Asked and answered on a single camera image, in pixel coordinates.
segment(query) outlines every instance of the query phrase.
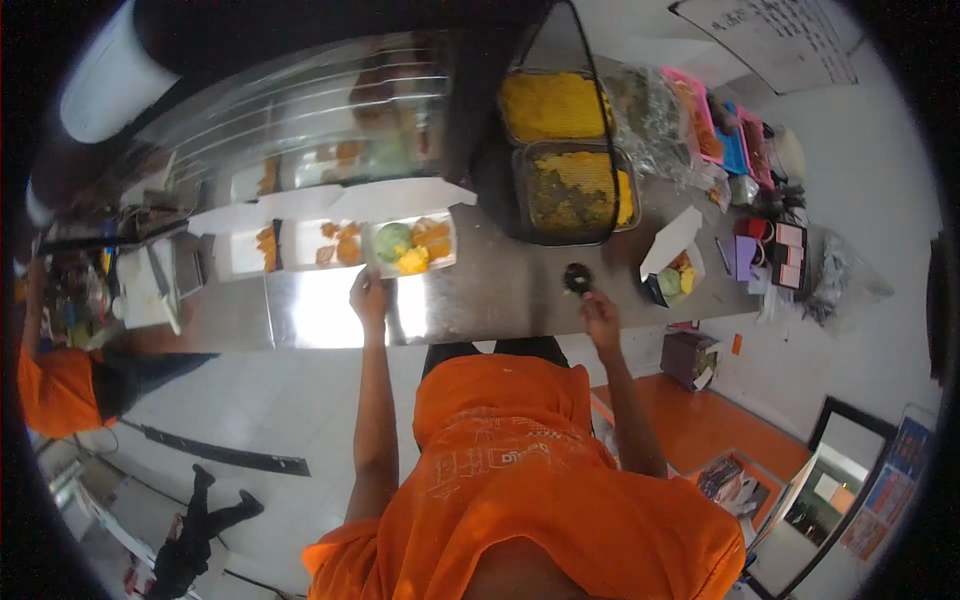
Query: blue poster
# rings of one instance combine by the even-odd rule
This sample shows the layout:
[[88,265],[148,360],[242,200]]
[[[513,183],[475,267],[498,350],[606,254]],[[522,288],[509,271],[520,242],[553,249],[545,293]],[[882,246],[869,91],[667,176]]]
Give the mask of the blue poster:
[[904,418],[887,463],[916,481],[930,458],[932,447],[930,430],[909,417]]

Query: hand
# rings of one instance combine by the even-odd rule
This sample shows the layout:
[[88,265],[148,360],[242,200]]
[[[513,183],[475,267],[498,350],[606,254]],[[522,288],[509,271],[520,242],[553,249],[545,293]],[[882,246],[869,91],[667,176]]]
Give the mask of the hand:
[[383,341],[387,319],[387,293],[376,269],[365,267],[350,289],[350,306],[363,324],[368,341]]
[[617,355],[620,352],[620,315],[616,305],[600,290],[591,290],[584,294],[584,303],[580,307],[580,319],[584,322],[587,335],[597,348],[600,360]]

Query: shoe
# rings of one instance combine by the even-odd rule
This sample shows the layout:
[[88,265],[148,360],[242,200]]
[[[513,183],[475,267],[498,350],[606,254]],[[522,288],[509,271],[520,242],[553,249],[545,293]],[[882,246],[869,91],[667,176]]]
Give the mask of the shoe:
[[246,504],[247,506],[253,508],[254,515],[259,515],[260,513],[263,512],[263,504],[261,504],[259,500],[254,498],[250,492],[247,492],[246,490],[241,490],[240,500],[243,502],[243,504]]
[[197,473],[197,478],[194,480],[201,485],[201,487],[209,488],[217,481],[217,478],[211,475],[200,465],[193,466],[193,472]]

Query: knife handle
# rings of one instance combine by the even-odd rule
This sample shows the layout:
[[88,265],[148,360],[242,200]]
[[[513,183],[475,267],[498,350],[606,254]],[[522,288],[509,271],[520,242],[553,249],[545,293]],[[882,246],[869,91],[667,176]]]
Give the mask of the knife handle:
[[183,328],[180,326],[180,319],[177,318],[174,305],[170,302],[170,296],[164,296],[160,300],[160,303],[163,304],[163,311],[167,313],[167,320],[170,321],[170,328],[174,330],[174,335],[180,335],[183,332]]

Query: orange shirt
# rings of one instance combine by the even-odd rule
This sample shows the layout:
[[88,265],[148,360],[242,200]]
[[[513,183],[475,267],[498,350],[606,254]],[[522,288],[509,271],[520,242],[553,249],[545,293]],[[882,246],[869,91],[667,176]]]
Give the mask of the orange shirt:
[[57,348],[37,358],[20,353],[16,384],[23,418],[31,429],[59,439],[104,426],[93,394],[90,360],[87,352],[75,348]]
[[383,517],[303,551],[309,598],[460,598],[483,551],[526,537],[588,594],[721,598],[745,559],[732,516],[681,479],[615,469],[583,367],[482,354],[420,384],[423,448]]

